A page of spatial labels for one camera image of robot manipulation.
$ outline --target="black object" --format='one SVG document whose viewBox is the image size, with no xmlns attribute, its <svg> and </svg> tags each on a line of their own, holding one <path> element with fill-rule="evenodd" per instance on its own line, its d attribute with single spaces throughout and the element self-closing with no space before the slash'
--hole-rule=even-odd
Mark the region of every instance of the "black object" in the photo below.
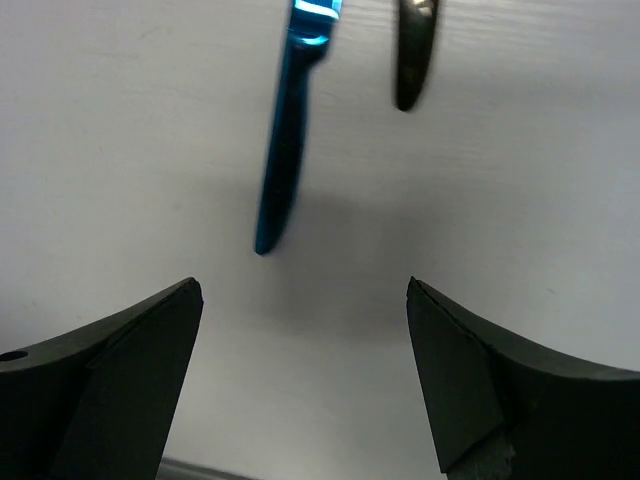
<svg viewBox="0 0 640 480">
<path fill-rule="evenodd" d="M 407 297 L 450 480 L 640 479 L 640 373 L 545 348 L 416 279 Z"/>
<path fill-rule="evenodd" d="M 438 23 L 439 0 L 398 0 L 396 107 L 414 108 L 423 90 Z"/>
<path fill-rule="evenodd" d="M 187 279 L 1 355 L 0 479 L 154 479 L 202 307 Z"/>
</svg>

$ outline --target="white background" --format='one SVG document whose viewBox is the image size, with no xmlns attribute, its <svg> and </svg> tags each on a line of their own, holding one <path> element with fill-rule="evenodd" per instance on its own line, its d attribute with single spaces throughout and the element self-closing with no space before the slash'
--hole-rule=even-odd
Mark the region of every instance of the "white background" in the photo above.
<svg viewBox="0 0 640 480">
<path fill-rule="evenodd" d="M 285 0 L 0 0 L 0 351 L 195 276 L 167 454 L 264 480 L 440 478 L 412 274 L 640 369 L 640 3 L 446 1 L 412 115 L 393 5 L 345 0 L 298 208 L 260 258 Z"/>
</svg>

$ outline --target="screw hole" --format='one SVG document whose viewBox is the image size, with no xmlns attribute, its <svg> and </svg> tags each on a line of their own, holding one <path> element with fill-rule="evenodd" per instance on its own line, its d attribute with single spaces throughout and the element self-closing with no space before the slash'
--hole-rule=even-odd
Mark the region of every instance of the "screw hole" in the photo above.
<svg viewBox="0 0 640 480">
<path fill-rule="evenodd" d="M 24 350 L 16 350 L 14 352 L 7 352 L 0 355 L 0 362 L 12 362 L 14 360 L 20 360 L 21 358 L 29 355 L 29 352 Z"/>
</svg>

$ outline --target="white table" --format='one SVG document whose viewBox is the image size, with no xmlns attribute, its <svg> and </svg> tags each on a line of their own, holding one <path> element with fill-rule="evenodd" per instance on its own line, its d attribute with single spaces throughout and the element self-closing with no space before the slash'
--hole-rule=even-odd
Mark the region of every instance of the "white table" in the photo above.
<svg viewBox="0 0 640 480">
<path fill-rule="evenodd" d="M 0 350 L 193 275 L 205 314 L 167 454 L 264 480 L 440 478 L 412 274 L 640 369 L 640 3 L 449 0 L 406 115 L 393 3 L 345 0 L 300 201 L 259 258 L 286 11 L 0 1 Z"/>
</svg>

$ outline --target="white surface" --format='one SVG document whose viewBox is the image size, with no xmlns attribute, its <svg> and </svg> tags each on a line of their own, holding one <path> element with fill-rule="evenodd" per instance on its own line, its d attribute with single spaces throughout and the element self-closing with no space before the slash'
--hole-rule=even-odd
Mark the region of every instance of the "white surface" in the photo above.
<svg viewBox="0 0 640 480">
<path fill-rule="evenodd" d="M 265 480 L 440 478 L 411 274 L 640 369 L 640 3 L 449 0 L 414 115 L 391 0 L 346 0 L 301 199 L 252 253 L 284 0 L 0 0 L 0 350 L 193 275 L 167 446 Z"/>
</svg>

